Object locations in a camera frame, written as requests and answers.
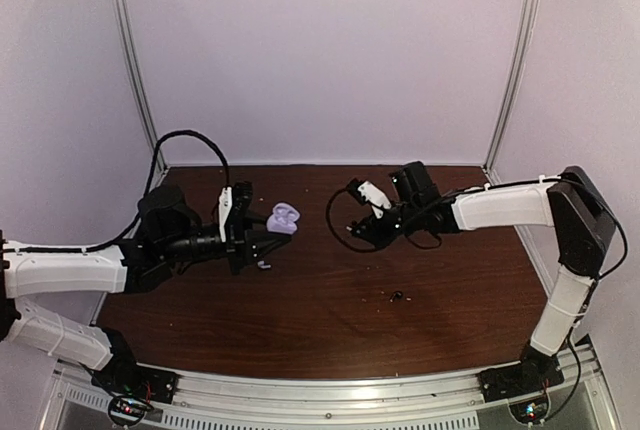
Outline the left controller circuit board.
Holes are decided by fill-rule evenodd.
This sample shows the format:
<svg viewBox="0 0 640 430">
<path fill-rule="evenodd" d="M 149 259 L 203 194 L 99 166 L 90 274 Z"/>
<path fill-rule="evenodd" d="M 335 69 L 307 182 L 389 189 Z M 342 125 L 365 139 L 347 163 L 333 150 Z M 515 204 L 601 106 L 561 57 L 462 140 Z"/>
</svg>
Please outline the left controller circuit board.
<svg viewBox="0 0 640 430">
<path fill-rule="evenodd" d="M 107 415 L 114 424 L 125 427 L 140 423 L 154 410 L 152 405 L 141 399 L 116 395 L 107 406 Z"/>
</svg>

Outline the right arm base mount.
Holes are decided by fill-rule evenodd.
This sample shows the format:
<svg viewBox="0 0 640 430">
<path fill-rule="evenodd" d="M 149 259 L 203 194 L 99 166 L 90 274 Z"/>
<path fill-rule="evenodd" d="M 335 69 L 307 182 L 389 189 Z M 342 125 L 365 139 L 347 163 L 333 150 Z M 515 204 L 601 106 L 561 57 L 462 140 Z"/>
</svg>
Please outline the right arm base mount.
<svg viewBox="0 0 640 430">
<path fill-rule="evenodd" d="M 529 344 L 516 363 L 488 368 L 477 378 L 485 402 L 542 392 L 547 385 L 564 382 L 557 354 L 546 355 Z"/>
</svg>

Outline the left aluminium corner post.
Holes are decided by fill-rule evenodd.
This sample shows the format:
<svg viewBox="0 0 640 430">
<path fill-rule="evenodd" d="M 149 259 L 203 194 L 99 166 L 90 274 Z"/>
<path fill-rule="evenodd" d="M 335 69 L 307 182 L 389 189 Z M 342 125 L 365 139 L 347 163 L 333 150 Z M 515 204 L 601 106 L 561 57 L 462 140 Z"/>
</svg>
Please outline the left aluminium corner post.
<svg viewBox="0 0 640 430">
<path fill-rule="evenodd" d="M 151 151 L 159 139 L 151 115 L 148 97 L 135 47 L 127 0 L 112 0 L 116 25 L 123 50 L 124 63 L 142 130 Z"/>
</svg>

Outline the black earbud front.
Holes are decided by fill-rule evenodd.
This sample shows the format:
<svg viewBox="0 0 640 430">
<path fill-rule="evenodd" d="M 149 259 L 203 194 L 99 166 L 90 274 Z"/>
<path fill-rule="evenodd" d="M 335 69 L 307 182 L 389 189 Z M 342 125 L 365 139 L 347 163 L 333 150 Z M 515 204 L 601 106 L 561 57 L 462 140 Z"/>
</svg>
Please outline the black earbud front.
<svg viewBox="0 0 640 430">
<path fill-rule="evenodd" d="M 400 301 L 400 300 L 403 300 L 404 298 L 405 298 L 405 295 L 402 291 L 394 291 L 390 296 L 390 301 L 391 302 Z"/>
</svg>

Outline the controller circuit board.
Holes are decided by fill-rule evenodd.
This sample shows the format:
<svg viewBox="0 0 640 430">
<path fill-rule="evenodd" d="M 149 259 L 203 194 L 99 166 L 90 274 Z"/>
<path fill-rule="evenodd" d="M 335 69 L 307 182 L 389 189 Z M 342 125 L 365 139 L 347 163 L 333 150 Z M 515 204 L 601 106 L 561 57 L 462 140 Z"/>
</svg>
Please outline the controller circuit board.
<svg viewBox="0 0 640 430">
<path fill-rule="evenodd" d="M 125 427 L 140 423 L 154 410 L 152 405 L 141 399 L 116 395 L 107 406 L 107 415 L 114 424 Z"/>
<path fill-rule="evenodd" d="M 536 398 L 518 401 L 509 405 L 509 411 L 513 419 L 522 425 L 534 425 L 544 420 L 550 410 L 547 399 Z"/>
</svg>

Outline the right aluminium corner post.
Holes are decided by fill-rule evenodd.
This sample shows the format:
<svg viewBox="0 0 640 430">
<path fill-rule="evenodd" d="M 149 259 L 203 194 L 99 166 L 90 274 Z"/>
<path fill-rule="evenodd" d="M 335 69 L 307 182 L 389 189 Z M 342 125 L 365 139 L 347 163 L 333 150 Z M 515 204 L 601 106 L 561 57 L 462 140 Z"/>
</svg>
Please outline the right aluminium corner post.
<svg viewBox="0 0 640 430">
<path fill-rule="evenodd" d="M 508 129 L 509 120 L 524 74 L 526 56 L 535 27 L 540 0 L 522 0 L 518 28 L 511 63 L 507 75 L 498 118 L 494 127 L 483 170 L 490 180 L 494 180 L 496 163 Z"/>
</svg>

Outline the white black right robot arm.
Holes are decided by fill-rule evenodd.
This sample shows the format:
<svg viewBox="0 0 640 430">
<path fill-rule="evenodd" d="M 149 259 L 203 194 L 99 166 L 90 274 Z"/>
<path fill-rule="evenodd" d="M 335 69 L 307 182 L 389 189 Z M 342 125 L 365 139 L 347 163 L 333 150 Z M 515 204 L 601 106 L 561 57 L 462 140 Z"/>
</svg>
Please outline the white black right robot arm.
<svg viewBox="0 0 640 430">
<path fill-rule="evenodd" d="M 375 251 L 400 237 L 426 232 L 435 239 L 493 228 L 544 228 L 553 233 L 558 269 L 528 343 L 513 369 L 519 390 L 535 390 L 584 317 L 598 283 L 618 221 L 586 172 L 570 166 L 559 174 L 520 182 L 484 184 L 443 194 L 419 161 L 391 173 L 395 198 L 370 181 L 354 179 L 347 193 L 370 208 L 350 234 Z"/>
</svg>

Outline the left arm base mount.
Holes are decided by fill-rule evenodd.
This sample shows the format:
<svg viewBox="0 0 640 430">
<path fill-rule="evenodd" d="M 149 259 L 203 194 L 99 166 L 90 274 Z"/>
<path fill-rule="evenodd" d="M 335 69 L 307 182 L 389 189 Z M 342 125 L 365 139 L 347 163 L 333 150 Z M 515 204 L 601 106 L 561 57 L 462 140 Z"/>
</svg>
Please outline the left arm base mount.
<svg viewBox="0 0 640 430">
<path fill-rule="evenodd" d="M 178 375 L 140 365 L 120 332 L 108 328 L 103 332 L 109 341 L 111 358 L 102 369 L 91 371 L 92 384 L 107 392 L 171 404 Z"/>
</svg>

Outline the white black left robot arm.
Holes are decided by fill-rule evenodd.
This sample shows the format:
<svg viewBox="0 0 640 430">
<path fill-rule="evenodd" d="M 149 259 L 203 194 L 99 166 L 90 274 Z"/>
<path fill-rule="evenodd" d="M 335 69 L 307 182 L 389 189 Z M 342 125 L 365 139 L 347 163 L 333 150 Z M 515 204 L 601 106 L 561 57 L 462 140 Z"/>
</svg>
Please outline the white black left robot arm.
<svg viewBox="0 0 640 430">
<path fill-rule="evenodd" d="M 124 337 L 115 330 L 74 322 L 29 301 L 40 293 L 150 292 L 197 263 L 226 260 L 233 274 L 262 261 L 291 241 L 299 212 L 276 204 L 270 215 L 250 208 L 248 182 L 225 187 L 218 219 L 206 224 L 176 185 L 151 190 L 138 203 L 133 236 L 95 247 L 1 245 L 1 337 L 75 361 L 123 394 L 137 392 L 144 374 Z"/>
</svg>

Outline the aluminium front rail frame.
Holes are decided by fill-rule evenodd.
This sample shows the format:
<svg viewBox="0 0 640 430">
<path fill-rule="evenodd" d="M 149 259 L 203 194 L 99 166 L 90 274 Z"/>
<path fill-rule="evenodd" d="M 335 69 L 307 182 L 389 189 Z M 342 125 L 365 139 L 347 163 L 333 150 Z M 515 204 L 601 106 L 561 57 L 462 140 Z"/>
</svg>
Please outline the aluminium front rail frame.
<svg viewBox="0 0 640 430">
<path fill-rule="evenodd" d="M 286 380 L 178 373 L 170 403 L 156 403 L 137 429 L 520 429 L 525 402 L 550 404 L 546 429 L 621 426 L 589 343 L 558 356 L 561 384 L 489 402 L 480 371 L 356 380 Z"/>
</svg>

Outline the lilac earbud charging case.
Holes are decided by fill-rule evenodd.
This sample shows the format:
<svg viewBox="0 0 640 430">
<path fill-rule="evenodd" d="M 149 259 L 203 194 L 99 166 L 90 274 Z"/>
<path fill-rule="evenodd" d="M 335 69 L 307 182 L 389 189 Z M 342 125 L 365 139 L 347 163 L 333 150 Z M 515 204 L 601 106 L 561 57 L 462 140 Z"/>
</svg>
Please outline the lilac earbud charging case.
<svg viewBox="0 0 640 430">
<path fill-rule="evenodd" d="M 277 203 L 266 222 L 269 232 L 293 235 L 297 232 L 297 223 L 300 219 L 299 211 L 286 202 Z"/>
</svg>

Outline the right controller circuit board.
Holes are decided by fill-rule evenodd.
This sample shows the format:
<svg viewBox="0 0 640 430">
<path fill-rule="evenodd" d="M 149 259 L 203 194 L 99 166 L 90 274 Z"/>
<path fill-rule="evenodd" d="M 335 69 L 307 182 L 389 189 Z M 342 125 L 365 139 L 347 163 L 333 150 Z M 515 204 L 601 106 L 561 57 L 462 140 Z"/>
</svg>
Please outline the right controller circuit board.
<svg viewBox="0 0 640 430">
<path fill-rule="evenodd" d="M 536 398 L 518 401 L 509 405 L 509 411 L 513 419 L 522 425 L 534 425 L 544 420 L 550 410 L 547 399 Z"/>
</svg>

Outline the aluminium corner post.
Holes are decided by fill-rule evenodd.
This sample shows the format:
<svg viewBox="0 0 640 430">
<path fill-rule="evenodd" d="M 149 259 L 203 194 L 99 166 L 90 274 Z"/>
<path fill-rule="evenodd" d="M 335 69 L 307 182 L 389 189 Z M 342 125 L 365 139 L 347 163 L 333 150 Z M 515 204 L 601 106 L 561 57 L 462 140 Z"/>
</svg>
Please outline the aluminium corner post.
<svg viewBox="0 0 640 430">
<path fill-rule="evenodd" d="M 526 56 L 535 27 L 540 0 L 522 0 L 518 28 L 511 63 L 507 75 L 498 118 L 494 127 L 483 170 L 490 180 L 494 180 L 496 163 L 508 129 L 509 120 L 524 74 Z"/>
<path fill-rule="evenodd" d="M 151 115 L 148 97 L 135 47 L 127 0 L 112 0 L 116 25 L 123 50 L 124 63 L 142 130 L 151 151 L 159 139 Z"/>
</svg>

